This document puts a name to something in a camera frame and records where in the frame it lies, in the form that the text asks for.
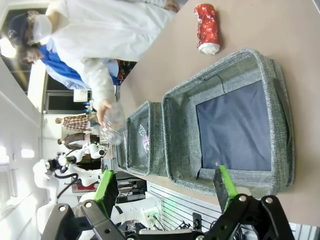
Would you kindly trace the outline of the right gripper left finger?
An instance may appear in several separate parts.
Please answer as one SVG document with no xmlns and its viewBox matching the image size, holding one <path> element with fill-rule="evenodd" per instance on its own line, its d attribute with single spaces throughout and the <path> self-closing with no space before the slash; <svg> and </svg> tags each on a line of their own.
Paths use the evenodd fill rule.
<svg viewBox="0 0 320 240">
<path fill-rule="evenodd" d="M 125 236 L 111 214 L 119 194 L 116 174 L 106 170 L 93 199 L 79 203 L 80 216 L 66 203 L 56 204 L 44 227 L 42 240 L 79 240 L 83 233 L 93 232 L 98 240 L 136 240 L 133 234 Z"/>
</svg>

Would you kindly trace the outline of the person's right hand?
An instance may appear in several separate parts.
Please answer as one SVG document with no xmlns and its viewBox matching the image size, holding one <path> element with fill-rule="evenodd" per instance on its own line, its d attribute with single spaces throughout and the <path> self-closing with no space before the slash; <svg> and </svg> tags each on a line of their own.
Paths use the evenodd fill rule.
<svg viewBox="0 0 320 240">
<path fill-rule="evenodd" d="M 100 125 L 102 125 L 104 122 L 105 113 L 111 108 L 112 108 L 112 104 L 107 99 L 103 99 L 99 102 L 96 116 L 97 116 L 98 123 Z"/>
</svg>

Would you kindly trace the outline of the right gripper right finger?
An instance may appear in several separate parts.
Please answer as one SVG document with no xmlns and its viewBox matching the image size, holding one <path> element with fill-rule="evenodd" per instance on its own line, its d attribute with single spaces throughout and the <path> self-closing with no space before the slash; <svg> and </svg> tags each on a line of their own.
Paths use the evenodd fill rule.
<svg viewBox="0 0 320 240">
<path fill-rule="evenodd" d="M 279 199 L 265 195 L 256 199 L 239 193 L 228 170 L 217 165 L 213 177 L 216 196 L 222 211 L 205 233 L 206 240 L 230 240 L 240 226 L 251 226 L 258 240 L 293 240 L 290 224 Z"/>
</svg>

